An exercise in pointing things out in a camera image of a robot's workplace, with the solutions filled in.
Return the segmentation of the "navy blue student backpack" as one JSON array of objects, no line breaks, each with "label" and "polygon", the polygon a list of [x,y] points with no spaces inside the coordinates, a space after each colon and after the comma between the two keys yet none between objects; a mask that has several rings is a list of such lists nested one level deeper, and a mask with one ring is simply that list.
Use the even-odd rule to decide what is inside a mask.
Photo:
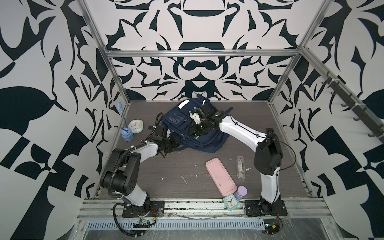
[{"label": "navy blue student backpack", "polygon": [[229,137],[220,131],[219,120],[227,117],[231,110],[219,111],[208,98],[199,95],[182,101],[166,113],[162,126],[173,131],[180,150],[190,148],[215,153]]}]

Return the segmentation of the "pink pencil case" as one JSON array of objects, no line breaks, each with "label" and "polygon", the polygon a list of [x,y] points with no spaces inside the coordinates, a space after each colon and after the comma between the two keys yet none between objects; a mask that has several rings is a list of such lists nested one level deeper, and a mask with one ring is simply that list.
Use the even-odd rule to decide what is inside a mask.
[{"label": "pink pencil case", "polygon": [[236,192],[238,188],[219,158],[207,161],[205,166],[222,197]]}]

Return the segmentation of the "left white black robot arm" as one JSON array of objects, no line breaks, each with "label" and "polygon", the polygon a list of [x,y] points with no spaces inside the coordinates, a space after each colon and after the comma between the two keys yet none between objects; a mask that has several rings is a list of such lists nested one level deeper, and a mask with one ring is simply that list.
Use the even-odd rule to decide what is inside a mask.
[{"label": "left white black robot arm", "polygon": [[149,138],[128,149],[112,151],[100,179],[112,199],[122,200],[128,206],[145,207],[150,197],[138,185],[140,165],[145,160],[162,155],[165,157],[180,145],[176,132],[157,126]]}]

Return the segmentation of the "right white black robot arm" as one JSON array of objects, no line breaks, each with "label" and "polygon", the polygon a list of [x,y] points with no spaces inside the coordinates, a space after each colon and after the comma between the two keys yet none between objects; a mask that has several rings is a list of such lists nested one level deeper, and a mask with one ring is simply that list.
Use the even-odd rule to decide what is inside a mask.
[{"label": "right white black robot arm", "polygon": [[275,133],[256,131],[232,117],[229,113],[212,110],[208,105],[194,108],[189,112],[195,122],[196,134],[203,134],[209,130],[219,130],[239,140],[255,153],[254,167],[261,174],[262,192],[260,201],[270,210],[275,210],[281,200],[279,174],[283,170],[283,152],[281,144],[288,144],[279,140]]}]

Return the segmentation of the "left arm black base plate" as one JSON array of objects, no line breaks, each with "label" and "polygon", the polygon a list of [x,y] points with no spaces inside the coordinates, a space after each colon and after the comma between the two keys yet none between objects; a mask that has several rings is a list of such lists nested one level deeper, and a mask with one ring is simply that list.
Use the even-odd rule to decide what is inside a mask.
[{"label": "left arm black base plate", "polygon": [[156,217],[161,216],[164,213],[165,202],[164,201],[150,201],[149,204],[144,204],[142,207],[128,206],[124,207],[123,218],[139,218],[139,217]]}]

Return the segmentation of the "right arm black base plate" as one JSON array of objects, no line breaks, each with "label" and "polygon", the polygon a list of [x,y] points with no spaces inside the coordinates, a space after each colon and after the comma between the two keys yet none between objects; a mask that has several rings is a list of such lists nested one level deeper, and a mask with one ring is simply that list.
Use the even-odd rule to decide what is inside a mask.
[{"label": "right arm black base plate", "polygon": [[286,217],[288,216],[287,207],[281,199],[273,204],[261,200],[245,200],[245,213],[248,217]]}]

